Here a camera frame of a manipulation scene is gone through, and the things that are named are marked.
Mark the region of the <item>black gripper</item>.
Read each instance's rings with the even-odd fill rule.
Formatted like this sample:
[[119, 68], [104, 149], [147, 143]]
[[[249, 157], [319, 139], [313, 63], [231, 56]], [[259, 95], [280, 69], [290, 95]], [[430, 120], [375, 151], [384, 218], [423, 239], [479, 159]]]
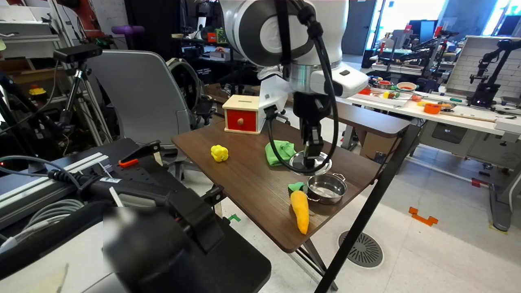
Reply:
[[300, 118], [306, 152], [319, 154], [324, 146], [321, 120], [331, 113], [329, 97], [326, 94], [296, 91], [293, 94], [293, 112]]

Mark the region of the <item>small black robot arm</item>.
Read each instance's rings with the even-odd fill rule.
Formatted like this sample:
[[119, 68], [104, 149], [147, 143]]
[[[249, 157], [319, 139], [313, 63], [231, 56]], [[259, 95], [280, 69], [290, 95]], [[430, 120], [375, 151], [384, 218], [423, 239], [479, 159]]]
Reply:
[[497, 78], [506, 63], [510, 53], [513, 50], [521, 48], [521, 40], [515, 38], [502, 38], [497, 42], [497, 48], [492, 52], [487, 52], [477, 66], [477, 73], [471, 74], [471, 81], [479, 79], [479, 84], [474, 91], [474, 94], [469, 99], [471, 105], [479, 107], [492, 107], [493, 97], [497, 91], [500, 89], [500, 84], [497, 82]]

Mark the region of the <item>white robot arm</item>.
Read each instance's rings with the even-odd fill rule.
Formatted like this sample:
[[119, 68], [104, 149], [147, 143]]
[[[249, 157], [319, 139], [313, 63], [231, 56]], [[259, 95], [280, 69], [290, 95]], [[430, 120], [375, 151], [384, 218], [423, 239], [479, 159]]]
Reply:
[[324, 148], [321, 120], [335, 99], [358, 92], [368, 76], [342, 60], [348, 0], [220, 0], [228, 43], [259, 68], [261, 105], [295, 100], [308, 156]]

